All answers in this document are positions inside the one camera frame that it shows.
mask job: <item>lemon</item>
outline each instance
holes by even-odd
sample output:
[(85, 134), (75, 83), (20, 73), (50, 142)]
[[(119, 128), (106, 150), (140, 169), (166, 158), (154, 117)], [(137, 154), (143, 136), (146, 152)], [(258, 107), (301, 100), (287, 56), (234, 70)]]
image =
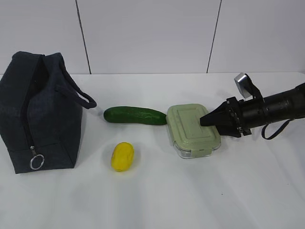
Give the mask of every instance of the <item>lemon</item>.
[(111, 167), (117, 171), (122, 172), (130, 168), (133, 161), (134, 149), (130, 143), (119, 143), (111, 157)]

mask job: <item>cucumber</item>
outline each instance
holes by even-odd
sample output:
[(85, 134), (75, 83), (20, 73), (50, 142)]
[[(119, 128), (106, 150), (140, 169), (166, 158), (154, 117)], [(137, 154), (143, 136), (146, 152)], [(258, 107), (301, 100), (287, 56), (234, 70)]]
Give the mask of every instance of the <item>cucumber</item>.
[(148, 108), (132, 106), (111, 107), (104, 112), (104, 118), (110, 123), (166, 124), (166, 114)]

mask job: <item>food container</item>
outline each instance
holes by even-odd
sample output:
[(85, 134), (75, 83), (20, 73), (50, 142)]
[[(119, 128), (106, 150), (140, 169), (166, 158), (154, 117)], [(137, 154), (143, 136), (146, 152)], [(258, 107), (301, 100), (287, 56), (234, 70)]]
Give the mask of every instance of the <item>food container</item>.
[(211, 155), (220, 146), (220, 135), (215, 126), (200, 126), (200, 118), (208, 111), (200, 104), (171, 106), (167, 124), (173, 146), (182, 158)]

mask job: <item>zipper pull ring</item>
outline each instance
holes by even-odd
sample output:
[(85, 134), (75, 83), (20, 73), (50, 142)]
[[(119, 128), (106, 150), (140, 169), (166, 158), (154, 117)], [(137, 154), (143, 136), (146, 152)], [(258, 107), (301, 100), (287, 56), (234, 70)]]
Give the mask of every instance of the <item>zipper pull ring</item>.
[[(33, 169), (33, 170), (40, 169), (43, 166), (43, 163), (44, 163), (44, 156), (42, 154), (37, 154), (34, 146), (31, 146), (30, 150), (33, 153), (33, 158), (30, 160), (30, 168)], [(41, 164), (37, 168), (34, 168), (33, 167), (33, 161), (38, 157), (41, 157), (41, 159), (42, 159)]]

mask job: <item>dark blue bag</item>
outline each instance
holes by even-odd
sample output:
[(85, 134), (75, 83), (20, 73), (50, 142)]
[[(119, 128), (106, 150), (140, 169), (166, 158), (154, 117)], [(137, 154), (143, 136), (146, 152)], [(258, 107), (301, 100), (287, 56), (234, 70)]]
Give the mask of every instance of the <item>dark blue bag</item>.
[(75, 166), (82, 107), (96, 102), (70, 77), (60, 53), (13, 55), (0, 81), (0, 134), (16, 174)]

